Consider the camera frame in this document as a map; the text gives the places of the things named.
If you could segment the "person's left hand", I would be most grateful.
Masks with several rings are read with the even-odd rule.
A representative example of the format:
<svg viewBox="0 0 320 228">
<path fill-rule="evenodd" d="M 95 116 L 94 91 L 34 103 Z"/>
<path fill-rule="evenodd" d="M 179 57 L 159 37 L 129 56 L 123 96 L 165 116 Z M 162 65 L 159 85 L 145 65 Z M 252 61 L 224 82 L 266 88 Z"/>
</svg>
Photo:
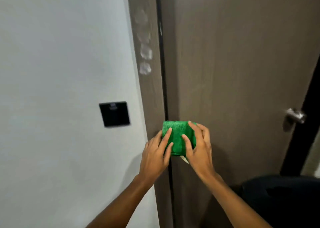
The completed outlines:
<svg viewBox="0 0 320 228">
<path fill-rule="evenodd" d="M 163 163 L 163 156 L 171 131 L 172 129 L 170 128 L 166 135 L 162 137 L 162 130 L 160 130 L 146 143 L 142 152 L 138 177 L 148 188 L 153 186 L 160 174 L 168 167 L 168 165 L 164 165 Z"/>
</svg>

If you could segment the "person's right hand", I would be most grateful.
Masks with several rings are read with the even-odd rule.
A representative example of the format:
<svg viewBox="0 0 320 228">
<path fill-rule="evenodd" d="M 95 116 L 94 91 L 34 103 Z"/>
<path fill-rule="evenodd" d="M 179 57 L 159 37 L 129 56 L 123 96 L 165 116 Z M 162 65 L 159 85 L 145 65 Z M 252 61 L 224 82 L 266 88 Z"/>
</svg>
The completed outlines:
<svg viewBox="0 0 320 228">
<path fill-rule="evenodd" d="M 194 130 L 196 146 L 194 148 L 194 157 L 187 159 L 198 177 L 203 182 L 207 182 L 215 175 L 212 162 L 212 148 L 211 145 L 206 145 L 204 142 L 202 131 L 198 127 L 198 124 L 194 124 L 191 121 L 188 121 L 188 124 Z"/>
</svg>

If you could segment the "green microfiber cloth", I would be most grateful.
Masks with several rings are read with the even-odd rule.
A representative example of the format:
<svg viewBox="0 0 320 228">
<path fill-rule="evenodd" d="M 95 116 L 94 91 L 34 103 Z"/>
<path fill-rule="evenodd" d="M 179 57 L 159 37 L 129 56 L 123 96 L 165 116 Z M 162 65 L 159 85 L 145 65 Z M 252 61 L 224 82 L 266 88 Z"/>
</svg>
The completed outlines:
<svg viewBox="0 0 320 228">
<path fill-rule="evenodd" d="M 188 124 L 188 121 L 164 121 L 162 125 L 162 137 L 164 137 L 167 131 L 171 128 L 171 134 L 167 143 L 167 146 L 172 142 L 171 156 L 180 157 L 186 163 L 189 161 L 186 157 L 186 145 L 182 138 L 182 135 L 186 135 L 190 140 L 192 149 L 195 148 L 197 140 L 194 134 L 194 130 Z"/>
</svg>

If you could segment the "person's right forearm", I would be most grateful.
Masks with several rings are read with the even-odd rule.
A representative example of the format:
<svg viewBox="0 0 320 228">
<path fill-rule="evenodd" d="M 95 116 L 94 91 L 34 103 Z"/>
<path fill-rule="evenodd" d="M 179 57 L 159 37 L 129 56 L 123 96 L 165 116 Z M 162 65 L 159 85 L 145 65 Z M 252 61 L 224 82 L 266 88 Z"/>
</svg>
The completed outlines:
<svg viewBox="0 0 320 228">
<path fill-rule="evenodd" d="M 272 228 L 226 185 L 220 175 L 209 172 L 199 177 L 218 201 L 234 228 Z"/>
</svg>

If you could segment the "person's left forearm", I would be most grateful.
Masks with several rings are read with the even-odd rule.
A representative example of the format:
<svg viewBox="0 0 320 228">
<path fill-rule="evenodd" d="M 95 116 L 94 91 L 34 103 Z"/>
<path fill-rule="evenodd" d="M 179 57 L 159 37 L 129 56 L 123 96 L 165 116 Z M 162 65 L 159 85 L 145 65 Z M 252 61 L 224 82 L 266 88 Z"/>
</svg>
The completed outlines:
<svg viewBox="0 0 320 228">
<path fill-rule="evenodd" d="M 154 182 L 154 177 L 136 175 L 121 194 L 102 210 L 86 228 L 126 228 L 137 206 Z"/>
</svg>

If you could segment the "brown wooden door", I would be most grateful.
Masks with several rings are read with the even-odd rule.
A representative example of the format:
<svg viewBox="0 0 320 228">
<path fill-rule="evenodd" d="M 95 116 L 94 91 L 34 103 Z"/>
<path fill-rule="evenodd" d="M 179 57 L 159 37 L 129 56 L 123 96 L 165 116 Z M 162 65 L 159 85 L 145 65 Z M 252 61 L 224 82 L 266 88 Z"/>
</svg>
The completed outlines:
<svg viewBox="0 0 320 228">
<path fill-rule="evenodd" d="M 320 0 L 159 0 L 168 120 L 210 130 L 215 170 L 301 176 L 320 130 Z M 290 132 L 286 110 L 307 114 Z"/>
</svg>

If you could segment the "black round bin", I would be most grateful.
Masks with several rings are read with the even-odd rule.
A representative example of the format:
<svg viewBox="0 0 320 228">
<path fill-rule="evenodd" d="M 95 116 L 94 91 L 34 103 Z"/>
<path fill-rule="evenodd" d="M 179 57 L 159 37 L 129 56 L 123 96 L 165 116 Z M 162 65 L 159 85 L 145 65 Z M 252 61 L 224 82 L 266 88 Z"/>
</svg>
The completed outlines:
<svg viewBox="0 0 320 228">
<path fill-rule="evenodd" d="M 320 178 L 257 177 L 242 184 L 241 197 L 273 228 L 320 228 Z"/>
</svg>

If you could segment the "brown wooden door frame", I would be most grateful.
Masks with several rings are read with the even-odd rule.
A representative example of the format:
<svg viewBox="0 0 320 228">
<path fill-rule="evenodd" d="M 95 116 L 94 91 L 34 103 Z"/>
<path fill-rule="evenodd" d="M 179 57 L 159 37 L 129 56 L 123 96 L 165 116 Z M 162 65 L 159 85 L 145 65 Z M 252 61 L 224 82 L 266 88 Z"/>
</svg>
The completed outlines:
<svg viewBox="0 0 320 228">
<path fill-rule="evenodd" d="M 148 140 L 165 120 L 156 0 L 128 0 Z"/>
</svg>

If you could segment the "black wall switch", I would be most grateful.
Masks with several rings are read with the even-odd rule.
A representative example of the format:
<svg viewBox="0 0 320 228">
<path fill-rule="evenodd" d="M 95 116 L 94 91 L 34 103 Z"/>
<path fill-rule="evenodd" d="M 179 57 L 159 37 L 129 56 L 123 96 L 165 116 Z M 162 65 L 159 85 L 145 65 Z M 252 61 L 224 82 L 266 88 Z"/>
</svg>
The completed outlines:
<svg viewBox="0 0 320 228">
<path fill-rule="evenodd" d="M 127 102 L 99 103 L 99 109 L 105 128 L 130 125 Z"/>
</svg>

